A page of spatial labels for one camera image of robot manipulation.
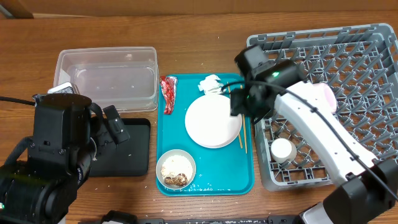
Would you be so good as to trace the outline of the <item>wooden chopstick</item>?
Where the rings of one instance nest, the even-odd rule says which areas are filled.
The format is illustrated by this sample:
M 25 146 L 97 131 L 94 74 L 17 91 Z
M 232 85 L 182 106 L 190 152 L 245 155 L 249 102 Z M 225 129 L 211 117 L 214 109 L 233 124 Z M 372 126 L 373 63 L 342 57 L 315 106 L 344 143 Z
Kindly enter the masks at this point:
M 244 150 L 245 153 L 248 153 L 248 145 L 247 145 L 247 136 L 246 136 L 246 117 L 242 114 L 242 122 L 243 122 L 243 139 L 244 139 Z
M 230 103 L 233 102 L 232 90 L 233 90 L 232 87 L 228 86 L 228 93 L 229 93 Z M 238 139 L 239 146 L 242 149 L 243 148 L 243 140 L 242 140 L 242 137 L 241 137 L 242 118 L 241 118 L 240 114 L 232 115 L 232 117 L 235 118 L 236 121 L 237 121 L 237 137 L 236 138 Z

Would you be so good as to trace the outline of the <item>large white plate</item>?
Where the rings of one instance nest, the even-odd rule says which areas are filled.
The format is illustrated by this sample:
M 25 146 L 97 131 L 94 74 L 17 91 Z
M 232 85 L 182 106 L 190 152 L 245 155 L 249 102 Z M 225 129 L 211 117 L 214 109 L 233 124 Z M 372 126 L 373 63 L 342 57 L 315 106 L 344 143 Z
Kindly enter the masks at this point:
M 216 149 L 232 143 L 242 128 L 242 116 L 232 116 L 227 96 L 210 94 L 197 98 L 188 107 L 185 129 L 198 145 Z

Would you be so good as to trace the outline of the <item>white cup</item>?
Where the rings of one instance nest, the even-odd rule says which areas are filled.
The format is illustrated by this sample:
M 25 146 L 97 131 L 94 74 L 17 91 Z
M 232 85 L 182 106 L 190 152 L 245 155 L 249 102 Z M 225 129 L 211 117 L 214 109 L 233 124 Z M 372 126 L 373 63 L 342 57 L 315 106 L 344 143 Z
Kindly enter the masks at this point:
M 297 156 L 297 148 L 292 141 L 284 138 L 275 139 L 271 144 L 271 154 L 273 160 L 282 164 L 292 161 Z

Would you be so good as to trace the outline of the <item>pink white bowl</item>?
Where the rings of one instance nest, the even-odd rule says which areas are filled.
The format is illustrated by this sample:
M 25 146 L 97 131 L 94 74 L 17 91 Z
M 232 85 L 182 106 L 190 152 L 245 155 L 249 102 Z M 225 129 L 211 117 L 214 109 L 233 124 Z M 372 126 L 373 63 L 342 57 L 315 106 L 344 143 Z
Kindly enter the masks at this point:
M 337 109 L 337 100 L 332 89 L 325 83 L 319 83 L 318 88 L 323 92 L 331 113 L 335 113 Z

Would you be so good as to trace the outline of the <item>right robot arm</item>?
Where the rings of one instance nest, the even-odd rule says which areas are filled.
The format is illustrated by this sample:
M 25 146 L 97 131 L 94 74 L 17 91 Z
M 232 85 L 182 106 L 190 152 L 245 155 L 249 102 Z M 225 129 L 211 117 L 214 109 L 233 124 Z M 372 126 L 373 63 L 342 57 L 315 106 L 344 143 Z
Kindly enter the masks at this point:
M 231 92 L 231 115 L 260 121 L 275 111 L 318 155 L 336 189 L 294 223 L 368 223 L 397 202 L 397 164 L 379 161 L 333 116 L 326 96 L 292 60 L 273 63 L 259 45 L 234 59 L 243 80 Z

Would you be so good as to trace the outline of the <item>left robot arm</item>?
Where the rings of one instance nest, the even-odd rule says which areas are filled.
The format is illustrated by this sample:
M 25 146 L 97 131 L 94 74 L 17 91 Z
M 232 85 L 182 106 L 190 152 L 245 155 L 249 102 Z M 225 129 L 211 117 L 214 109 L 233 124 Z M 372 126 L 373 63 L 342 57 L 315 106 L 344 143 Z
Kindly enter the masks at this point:
M 37 95 L 34 130 L 1 166 L 1 223 L 61 223 L 91 163 L 130 135 L 114 106 L 83 95 Z

